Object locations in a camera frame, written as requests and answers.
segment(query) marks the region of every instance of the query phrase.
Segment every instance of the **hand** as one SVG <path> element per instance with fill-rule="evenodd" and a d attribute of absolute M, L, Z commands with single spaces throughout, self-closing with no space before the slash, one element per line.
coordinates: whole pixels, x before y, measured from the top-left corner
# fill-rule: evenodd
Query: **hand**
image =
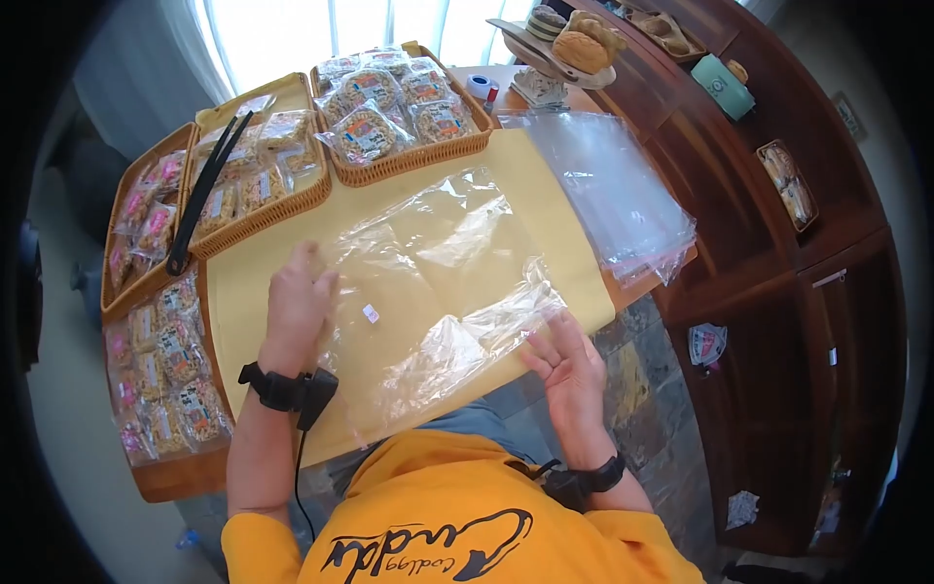
<path fill-rule="evenodd" d="M 573 470 L 600 468 L 616 455 L 603 428 L 606 365 L 581 325 L 567 310 L 548 320 L 551 340 L 529 336 L 534 352 L 520 352 L 522 361 L 545 382 L 548 414 Z"/>
<path fill-rule="evenodd" d="M 321 334 L 337 293 L 337 272 L 324 271 L 318 244 L 303 241 L 291 251 L 289 261 L 269 282 L 266 338 L 260 348 L 260 369 L 297 377 L 313 368 Z"/>

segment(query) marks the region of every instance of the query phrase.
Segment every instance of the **window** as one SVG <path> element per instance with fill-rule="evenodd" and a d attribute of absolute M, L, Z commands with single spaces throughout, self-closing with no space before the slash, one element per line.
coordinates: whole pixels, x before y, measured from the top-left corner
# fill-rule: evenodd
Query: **window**
<path fill-rule="evenodd" d="M 525 21 L 535 0 L 197 0 L 220 76 L 235 94 L 336 54 L 417 40 L 446 65 L 507 64 L 488 18 Z"/>

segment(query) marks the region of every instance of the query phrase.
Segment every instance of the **printed logo on shirt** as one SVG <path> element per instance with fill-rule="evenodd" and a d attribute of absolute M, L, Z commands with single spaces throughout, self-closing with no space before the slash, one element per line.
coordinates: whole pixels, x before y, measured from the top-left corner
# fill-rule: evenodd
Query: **printed logo on shirt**
<path fill-rule="evenodd" d="M 452 582 L 466 582 L 484 576 L 499 565 L 529 536 L 532 524 L 530 512 L 508 508 L 460 527 L 448 523 L 435 531 L 423 529 L 424 523 L 407 523 L 393 525 L 382 534 L 339 535 L 331 540 L 331 554 L 321 566 L 321 572 L 347 569 L 346 584 L 358 573 L 377 577 L 380 572 L 391 570 L 404 571 L 408 576 L 430 572 L 450 574 Z M 458 537 L 468 530 L 491 534 L 487 548 L 459 546 Z M 408 553 L 413 555 L 404 554 L 410 545 L 418 550 L 409 549 Z"/>

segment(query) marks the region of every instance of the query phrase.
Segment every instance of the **jeans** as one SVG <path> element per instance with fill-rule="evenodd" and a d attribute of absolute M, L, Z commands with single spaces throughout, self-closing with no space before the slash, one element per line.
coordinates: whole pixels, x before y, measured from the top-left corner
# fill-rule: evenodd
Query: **jeans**
<path fill-rule="evenodd" d="M 526 463 L 535 464 L 525 452 L 516 447 L 516 444 L 509 437 L 509 431 L 506 430 L 505 424 L 502 423 L 502 418 L 482 397 L 464 407 L 455 409 L 449 414 L 423 423 L 417 427 L 417 430 L 441 430 L 454 434 L 481 435 L 499 444 L 503 450 Z M 350 486 L 350 480 L 353 478 L 354 473 L 357 472 L 366 457 L 378 449 L 383 442 L 386 442 L 386 439 L 374 442 L 366 449 L 348 452 L 328 462 L 328 472 L 334 484 L 334 492 L 341 497 L 347 493 L 347 487 Z"/>

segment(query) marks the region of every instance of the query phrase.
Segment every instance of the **yellow tablecloth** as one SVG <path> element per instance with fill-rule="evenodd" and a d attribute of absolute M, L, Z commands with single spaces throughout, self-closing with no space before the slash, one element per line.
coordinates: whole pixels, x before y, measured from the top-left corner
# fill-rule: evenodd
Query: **yellow tablecloth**
<path fill-rule="evenodd" d="M 493 132 L 486 150 L 434 164 L 351 189 L 334 179 L 331 197 L 320 207 L 271 227 L 207 262 L 207 296 L 211 332 L 220 375 L 235 417 L 246 395 L 237 384 L 240 368 L 256 360 L 265 336 L 269 277 L 286 261 L 296 241 L 334 240 L 358 221 L 459 171 L 486 166 L 544 254 L 555 289 L 584 329 L 593 332 L 611 321 L 613 303 L 601 279 L 593 252 L 564 192 L 523 130 Z M 516 355 L 499 361 L 463 388 L 417 415 L 396 420 L 379 432 L 355 437 L 345 407 L 353 407 L 352 389 L 342 387 L 308 433 L 302 466 L 351 451 L 452 411 L 496 389 L 525 368 Z"/>

